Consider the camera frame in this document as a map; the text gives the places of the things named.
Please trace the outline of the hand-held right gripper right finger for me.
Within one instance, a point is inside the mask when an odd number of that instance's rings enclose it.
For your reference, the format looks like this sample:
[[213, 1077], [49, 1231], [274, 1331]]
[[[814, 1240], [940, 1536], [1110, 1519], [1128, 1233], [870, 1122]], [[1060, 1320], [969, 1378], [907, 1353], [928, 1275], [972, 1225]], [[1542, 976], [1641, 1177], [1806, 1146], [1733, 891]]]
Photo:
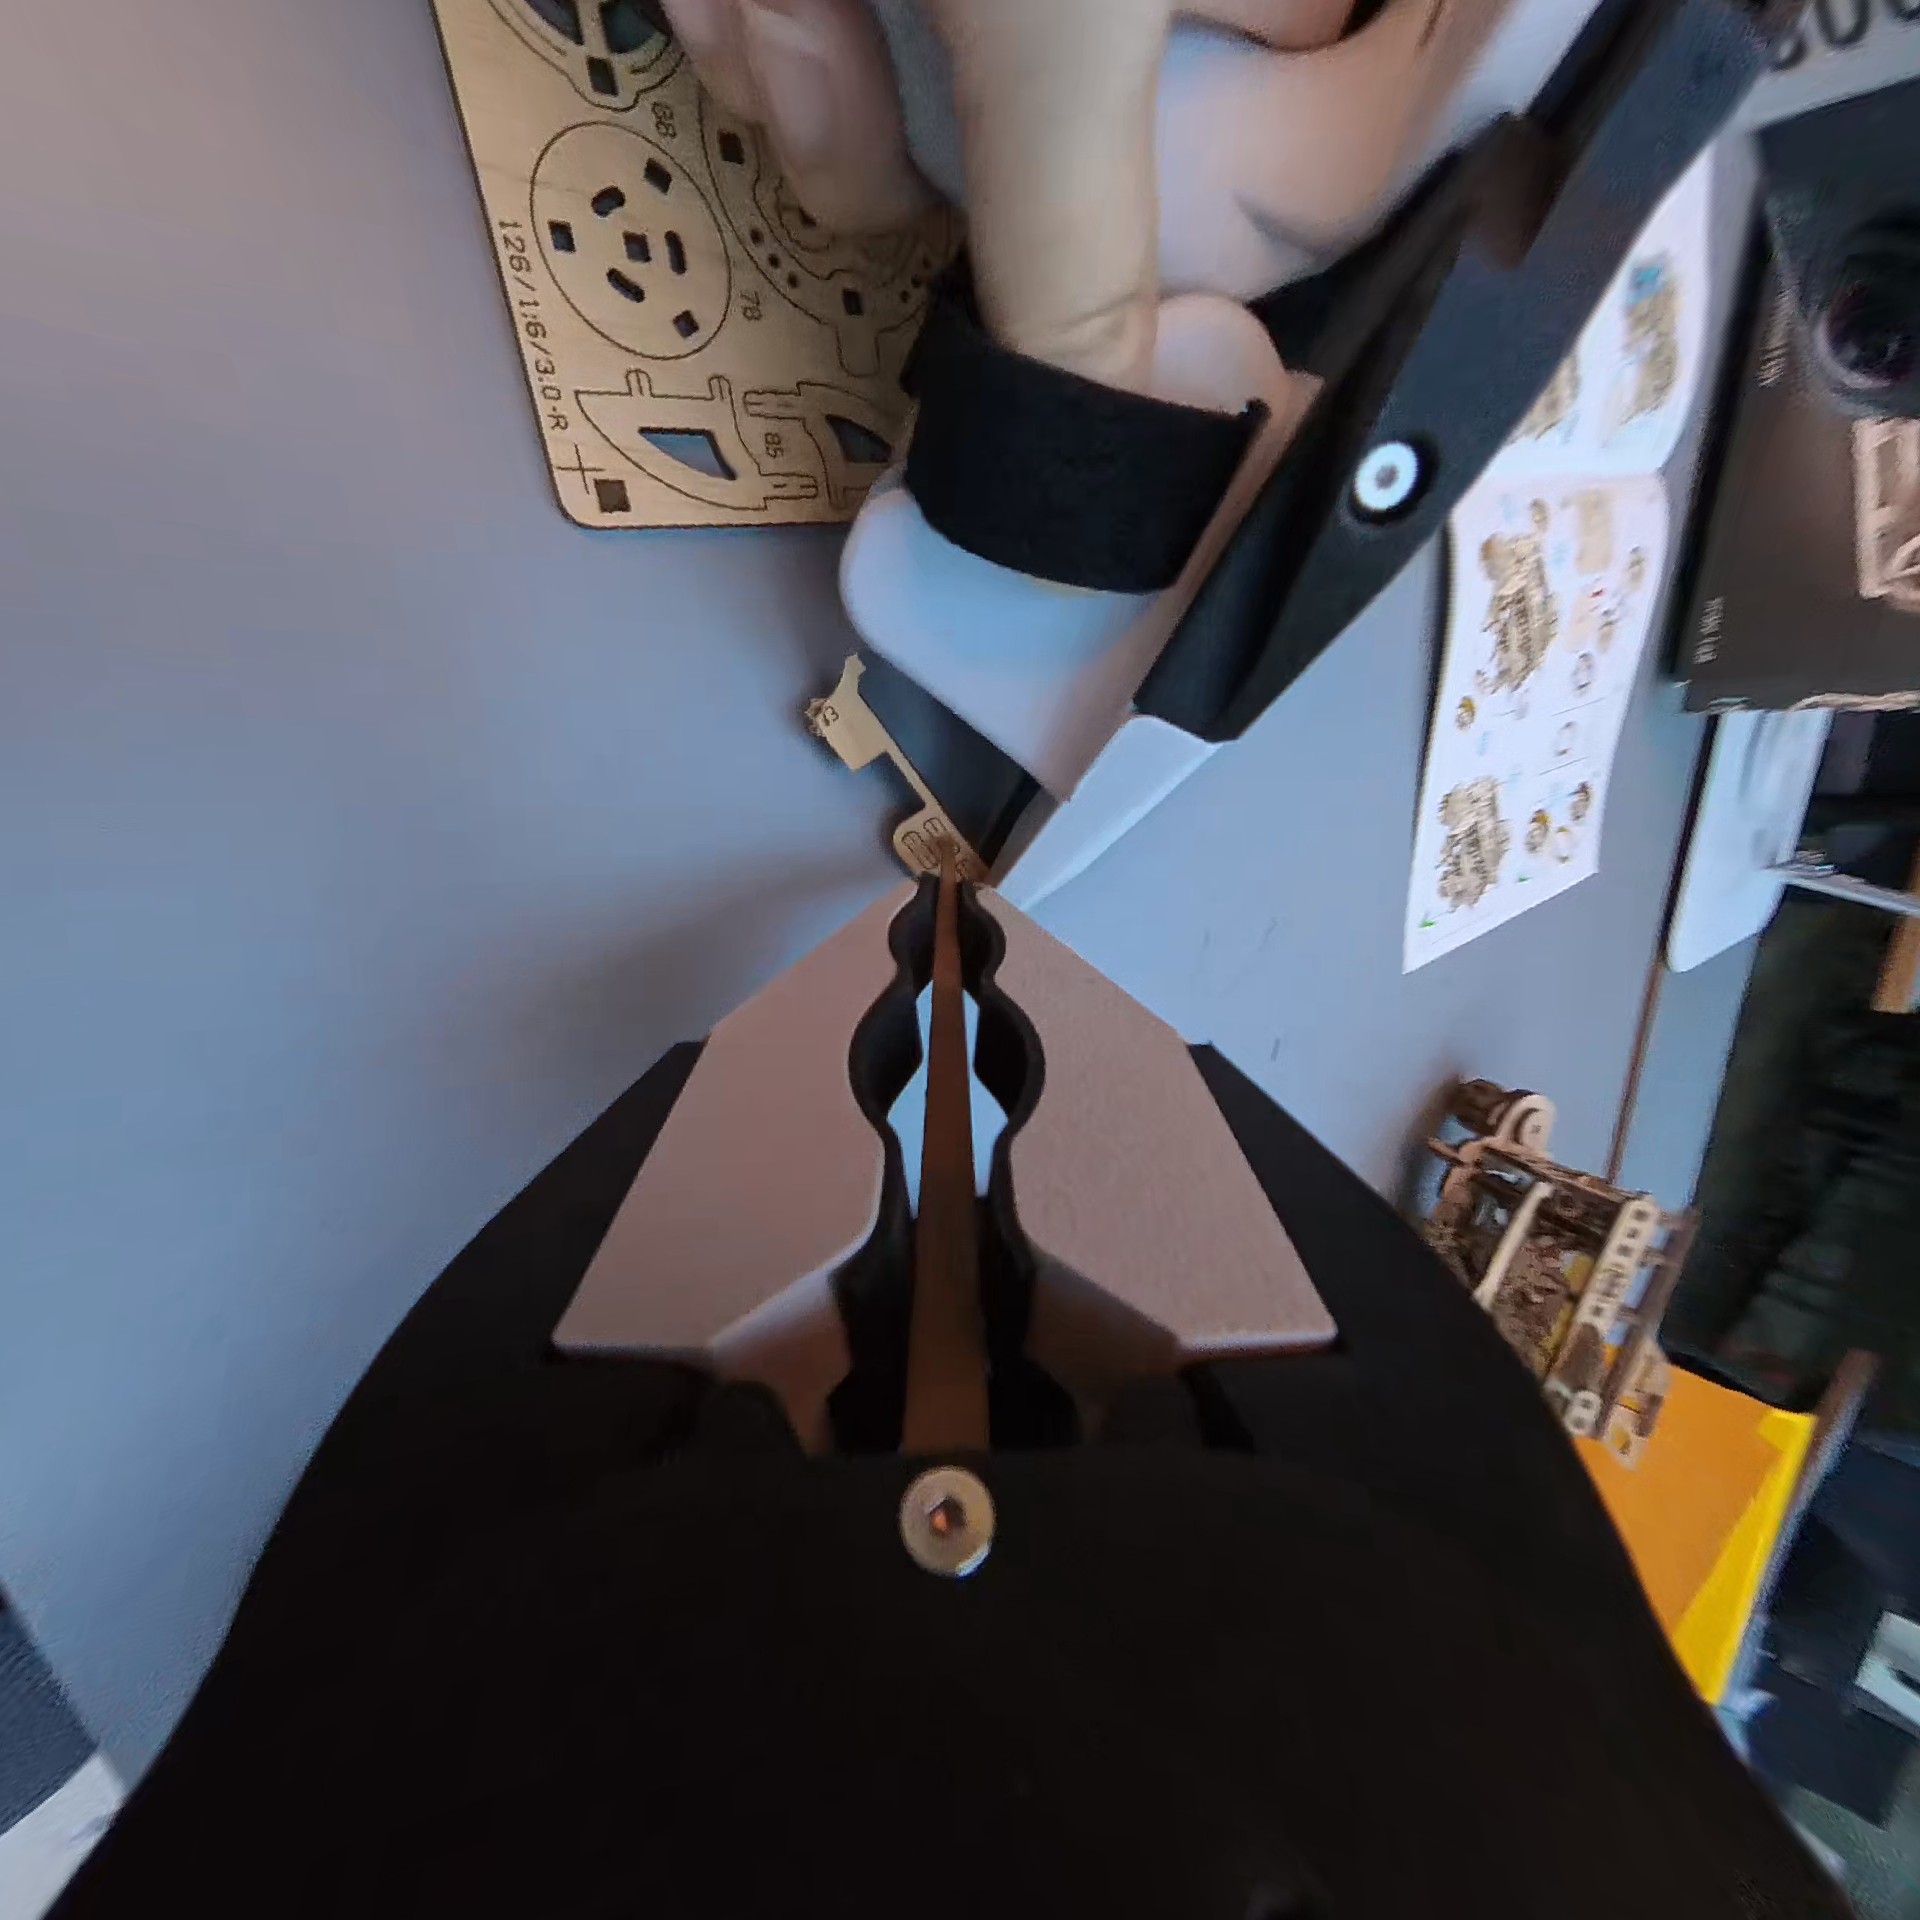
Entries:
[[1098, 1432], [1201, 1362], [1329, 1353], [1337, 1320], [1194, 1048], [993, 886], [972, 893], [976, 1081], [1004, 1114], [980, 1221], [1019, 1426]]

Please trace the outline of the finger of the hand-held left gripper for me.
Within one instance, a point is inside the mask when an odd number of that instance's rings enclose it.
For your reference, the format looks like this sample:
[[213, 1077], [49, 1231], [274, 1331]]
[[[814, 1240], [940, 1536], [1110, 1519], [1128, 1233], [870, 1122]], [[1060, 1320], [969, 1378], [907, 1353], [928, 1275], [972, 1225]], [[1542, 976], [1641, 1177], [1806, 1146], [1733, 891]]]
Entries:
[[973, 853], [990, 861], [993, 882], [1022, 910], [1089, 872], [1224, 751], [1220, 743], [1157, 715], [1132, 715], [1072, 798], [1054, 799], [1014, 759], [885, 661], [869, 661], [869, 705]]

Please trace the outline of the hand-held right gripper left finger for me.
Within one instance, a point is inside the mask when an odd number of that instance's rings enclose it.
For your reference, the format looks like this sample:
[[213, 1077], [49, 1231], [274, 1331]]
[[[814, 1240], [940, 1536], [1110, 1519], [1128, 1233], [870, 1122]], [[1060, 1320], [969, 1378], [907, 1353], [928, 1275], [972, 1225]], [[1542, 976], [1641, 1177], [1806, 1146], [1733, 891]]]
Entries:
[[838, 1277], [905, 1205], [892, 1107], [922, 1065], [900, 882], [724, 1016], [554, 1327], [566, 1358], [768, 1387], [805, 1451], [854, 1370]]

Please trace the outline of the small wooden part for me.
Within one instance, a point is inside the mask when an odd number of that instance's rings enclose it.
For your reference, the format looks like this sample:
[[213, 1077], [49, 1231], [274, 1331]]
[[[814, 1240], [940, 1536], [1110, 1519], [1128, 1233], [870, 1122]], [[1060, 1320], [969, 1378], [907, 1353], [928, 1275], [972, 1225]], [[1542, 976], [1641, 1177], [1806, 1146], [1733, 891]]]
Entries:
[[957, 870], [944, 855], [928, 983], [915, 1295], [902, 1376], [907, 1455], [990, 1445], [990, 1358], [978, 1288], [976, 1168]]

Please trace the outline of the notched wooden strip part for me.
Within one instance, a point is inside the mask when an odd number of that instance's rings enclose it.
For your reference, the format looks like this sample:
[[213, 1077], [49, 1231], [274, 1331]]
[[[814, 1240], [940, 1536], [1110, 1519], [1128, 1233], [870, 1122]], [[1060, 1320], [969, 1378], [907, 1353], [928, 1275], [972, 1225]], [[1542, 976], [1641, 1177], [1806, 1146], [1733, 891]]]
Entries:
[[889, 829], [892, 853], [910, 872], [936, 875], [952, 863], [961, 879], [985, 882], [987, 863], [869, 704], [861, 689], [865, 675], [861, 655], [848, 654], [837, 683], [805, 704], [806, 730], [850, 773], [861, 775], [877, 765], [910, 798], [910, 808], [900, 810]]

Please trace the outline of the laser-cut wooden parts sheet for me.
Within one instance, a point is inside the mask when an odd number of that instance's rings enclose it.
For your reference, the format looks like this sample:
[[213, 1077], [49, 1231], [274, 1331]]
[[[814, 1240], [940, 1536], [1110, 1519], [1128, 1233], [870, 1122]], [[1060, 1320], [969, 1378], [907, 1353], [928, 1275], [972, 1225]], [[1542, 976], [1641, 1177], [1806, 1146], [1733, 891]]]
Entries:
[[850, 520], [905, 439], [900, 369], [956, 211], [818, 223], [651, 5], [435, 14], [563, 511]]

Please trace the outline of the assembled wooden model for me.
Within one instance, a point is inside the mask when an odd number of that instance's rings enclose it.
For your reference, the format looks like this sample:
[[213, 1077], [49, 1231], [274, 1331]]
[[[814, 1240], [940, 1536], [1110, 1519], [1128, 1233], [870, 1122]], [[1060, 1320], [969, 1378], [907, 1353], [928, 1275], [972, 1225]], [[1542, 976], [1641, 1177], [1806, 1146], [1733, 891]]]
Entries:
[[1547, 1094], [1458, 1079], [1421, 1233], [1562, 1430], [1634, 1469], [1672, 1393], [1661, 1326], [1696, 1210], [1563, 1162], [1553, 1122]]

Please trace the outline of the black model kit box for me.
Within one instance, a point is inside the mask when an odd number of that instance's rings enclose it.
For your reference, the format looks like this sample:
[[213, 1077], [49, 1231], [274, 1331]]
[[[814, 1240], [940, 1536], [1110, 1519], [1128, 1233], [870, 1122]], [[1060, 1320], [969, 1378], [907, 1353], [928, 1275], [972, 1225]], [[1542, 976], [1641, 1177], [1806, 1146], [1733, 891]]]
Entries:
[[1915, 705], [1915, 419], [1849, 418], [1793, 345], [1753, 369], [1674, 665], [1691, 712]]

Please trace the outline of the person's left hand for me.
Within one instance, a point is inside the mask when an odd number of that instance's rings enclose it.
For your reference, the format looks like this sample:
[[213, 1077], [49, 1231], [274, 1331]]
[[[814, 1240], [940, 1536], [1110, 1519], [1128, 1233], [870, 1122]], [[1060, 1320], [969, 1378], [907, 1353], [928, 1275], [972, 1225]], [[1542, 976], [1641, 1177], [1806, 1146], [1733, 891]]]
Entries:
[[[1257, 297], [1380, 226], [1507, 5], [917, 5], [946, 59], [976, 310], [1146, 393], [1171, 289]], [[668, 1], [708, 93], [832, 232], [938, 195], [870, 5]]]

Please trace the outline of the illustrated instruction booklet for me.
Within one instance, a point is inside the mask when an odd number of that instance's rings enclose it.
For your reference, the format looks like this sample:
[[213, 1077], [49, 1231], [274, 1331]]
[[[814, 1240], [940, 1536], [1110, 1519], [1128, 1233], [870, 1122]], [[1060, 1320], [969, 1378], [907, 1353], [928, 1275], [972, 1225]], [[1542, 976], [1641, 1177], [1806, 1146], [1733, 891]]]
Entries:
[[1704, 152], [1450, 515], [1405, 974], [1597, 870], [1709, 330], [1713, 181]]

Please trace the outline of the orange-yellow box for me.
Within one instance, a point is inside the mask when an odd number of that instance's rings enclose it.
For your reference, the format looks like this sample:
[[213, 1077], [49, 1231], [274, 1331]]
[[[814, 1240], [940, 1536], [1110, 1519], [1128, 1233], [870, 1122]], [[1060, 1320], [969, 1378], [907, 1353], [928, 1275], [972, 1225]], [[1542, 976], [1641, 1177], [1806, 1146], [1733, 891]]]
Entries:
[[1661, 1402], [1634, 1392], [1603, 1438], [1577, 1438], [1589, 1475], [1694, 1690], [1734, 1681], [1764, 1579], [1786, 1541], [1817, 1414], [1777, 1407], [1660, 1362]]

